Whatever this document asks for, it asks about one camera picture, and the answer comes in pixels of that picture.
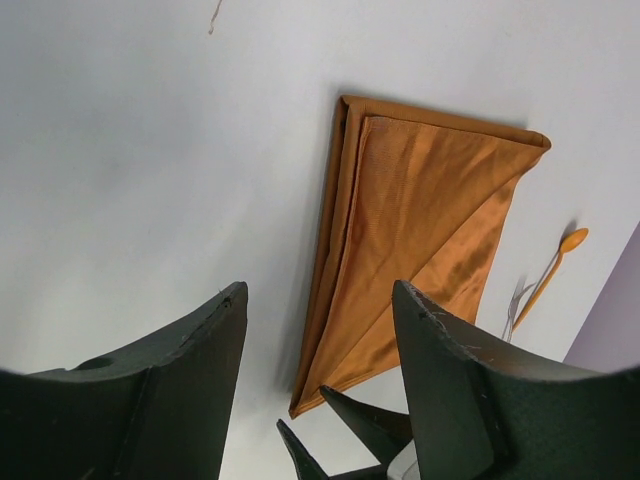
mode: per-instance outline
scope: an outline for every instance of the fabric fold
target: fabric fold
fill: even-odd
[[[391,290],[475,317],[536,132],[367,98],[338,102],[292,417],[398,365]]]

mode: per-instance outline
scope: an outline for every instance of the orange spoon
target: orange spoon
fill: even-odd
[[[527,313],[531,311],[531,309],[533,308],[533,305],[538,301],[538,298],[540,298],[540,295],[542,295],[542,292],[544,292],[544,289],[547,288],[547,285],[549,285],[551,278],[555,275],[556,271],[560,267],[560,264],[562,263],[562,257],[564,257],[565,253],[569,253],[570,251],[578,248],[578,246],[582,242],[584,242],[584,239],[587,238],[587,235],[589,235],[589,229],[580,228],[579,230],[576,230],[575,232],[570,233],[569,235],[567,235],[562,239],[562,242],[560,242],[560,247],[558,248],[558,257],[556,259],[556,263],[553,265],[553,268],[549,272],[549,275],[547,275],[543,280],[543,282],[540,284],[540,288],[538,288],[534,292],[534,294],[531,296],[527,304],[522,309],[522,312],[520,312],[520,315],[518,315],[518,319],[513,324],[514,330],[518,328],[518,325],[522,323],[522,320],[524,320],[524,317],[527,315]]]

